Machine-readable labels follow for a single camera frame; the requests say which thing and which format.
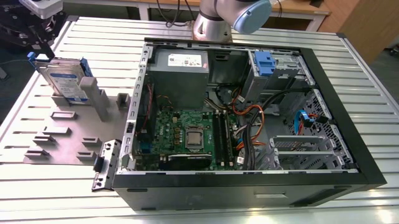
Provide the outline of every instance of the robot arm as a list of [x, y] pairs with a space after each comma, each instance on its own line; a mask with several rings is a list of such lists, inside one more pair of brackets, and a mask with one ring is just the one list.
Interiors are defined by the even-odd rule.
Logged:
[[30, 46], [52, 59], [49, 46], [66, 19], [61, 9], [61, 0], [1, 0], [0, 41]]
[[269, 0], [201, 0], [193, 37], [226, 42], [230, 27], [241, 34], [250, 34], [262, 26], [270, 12]]

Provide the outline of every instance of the green motherboard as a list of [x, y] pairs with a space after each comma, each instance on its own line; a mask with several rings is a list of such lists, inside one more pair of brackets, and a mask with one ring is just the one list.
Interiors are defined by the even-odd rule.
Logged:
[[[150, 149], [142, 154], [142, 170], [157, 170], [157, 155], [162, 154], [208, 154], [212, 156], [209, 167], [202, 170], [234, 170], [232, 162], [220, 163], [216, 161], [214, 133], [213, 133], [213, 113], [190, 111], [157, 111], [154, 138]], [[228, 116], [228, 126], [236, 122], [234, 116]], [[188, 132], [200, 132], [200, 146], [189, 147], [186, 139]]]

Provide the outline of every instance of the aluminum table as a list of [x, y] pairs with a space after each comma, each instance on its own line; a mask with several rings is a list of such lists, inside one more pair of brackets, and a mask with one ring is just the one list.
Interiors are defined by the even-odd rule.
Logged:
[[[57, 57], [84, 56], [108, 96], [132, 93], [144, 37], [189, 39], [164, 22], [74, 17], [61, 30]], [[133, 211], [114, 192], [90, 192], [90, 166], [22, 164], [53, 111], [52, 89], [34, 73], [0, 127], [0, 220], [40, 223], [399, 223], [399, 107], [345, 38], [260, 29], [233, 42], [312, 48], [388, 184], [316, 208]]]

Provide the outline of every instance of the wooden cabinet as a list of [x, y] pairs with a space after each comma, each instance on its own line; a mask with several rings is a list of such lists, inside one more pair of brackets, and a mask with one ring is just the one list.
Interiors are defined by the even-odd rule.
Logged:
[[344, 33], [367, 63], [399, 35], [399, 0], [324, 0], [320, 32]]

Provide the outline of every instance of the cpu socket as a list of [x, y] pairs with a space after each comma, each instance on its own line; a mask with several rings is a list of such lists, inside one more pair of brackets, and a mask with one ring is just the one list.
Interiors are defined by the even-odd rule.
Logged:
[[201, 129], [185, 129], [185, 148], [197, 152], [204, 148], [204, 132]]

